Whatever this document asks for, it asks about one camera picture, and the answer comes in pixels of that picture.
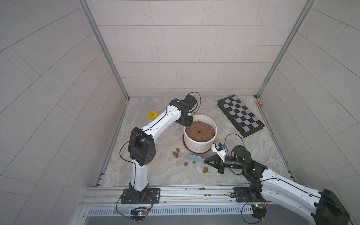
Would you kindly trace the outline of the white ceramic pot with soil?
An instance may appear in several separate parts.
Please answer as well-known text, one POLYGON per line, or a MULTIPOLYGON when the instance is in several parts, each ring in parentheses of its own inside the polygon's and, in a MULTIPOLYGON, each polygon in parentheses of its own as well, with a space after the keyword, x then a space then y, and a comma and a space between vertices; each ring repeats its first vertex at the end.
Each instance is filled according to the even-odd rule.
POLYGON ((194 152, 205 152, 212 148, 218 134, 217 126, 210 117, 195 115, 190 127, 185 127, 183 138, 187 147, 194 152))

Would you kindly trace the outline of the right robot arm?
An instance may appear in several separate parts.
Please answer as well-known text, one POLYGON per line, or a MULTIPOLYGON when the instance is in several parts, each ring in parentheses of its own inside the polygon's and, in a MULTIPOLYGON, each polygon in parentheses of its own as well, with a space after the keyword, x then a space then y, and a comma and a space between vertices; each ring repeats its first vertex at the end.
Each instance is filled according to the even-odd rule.
POLYGON ((352 224, 350 214, 332 191, 319 191, 286 179, 253 160, 244 146, 235 146, 231 155, 225 148, 221 143, 213 144, 215 155, 205 159, 204 163, 220 174, 226 168, 241 170, 241 175, 250 182, 248 189, 252 201, 278 204, 312 225, 352 224))

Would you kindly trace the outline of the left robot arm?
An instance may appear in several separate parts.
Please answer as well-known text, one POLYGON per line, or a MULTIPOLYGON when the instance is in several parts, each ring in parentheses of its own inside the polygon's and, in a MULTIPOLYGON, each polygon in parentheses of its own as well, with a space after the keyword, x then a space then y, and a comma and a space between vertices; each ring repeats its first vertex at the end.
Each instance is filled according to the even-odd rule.
POLYGON ((132 164, 132 180, 121 195, 121 200, 133 203, 149 199, 148 164, 156 155, 157 139, 174 122, 184 127, 190 127, 194 118, 192 114, 197 112, 200 105, 191 92, 184 99, 171 100, 161 114, 151 114, 150 118, 153 121, 148 125, 132 129, 129 141, 121 147, 122 150, 127 145, 130 159, 122 157, 122 151, 119 151, 120 158, 132 164))

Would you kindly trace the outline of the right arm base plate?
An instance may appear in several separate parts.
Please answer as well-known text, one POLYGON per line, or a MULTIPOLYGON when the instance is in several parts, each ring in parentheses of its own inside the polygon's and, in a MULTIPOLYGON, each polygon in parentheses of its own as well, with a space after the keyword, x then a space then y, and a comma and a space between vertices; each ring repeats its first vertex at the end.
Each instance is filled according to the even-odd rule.
POLYGON ((266 202, 260 191, 249 187, 234 187, 230 196, 235 198, 237 203, 266 202))

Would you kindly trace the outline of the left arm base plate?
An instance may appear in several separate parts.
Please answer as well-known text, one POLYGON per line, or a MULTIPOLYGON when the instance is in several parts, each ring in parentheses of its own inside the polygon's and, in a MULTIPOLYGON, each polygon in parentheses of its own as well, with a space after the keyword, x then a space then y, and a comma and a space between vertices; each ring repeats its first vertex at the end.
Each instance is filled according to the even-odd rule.
POLYGON ((126 188, 120 197, 121 204, 159 203, 160 188, 145 188, 142 192, 126 188))

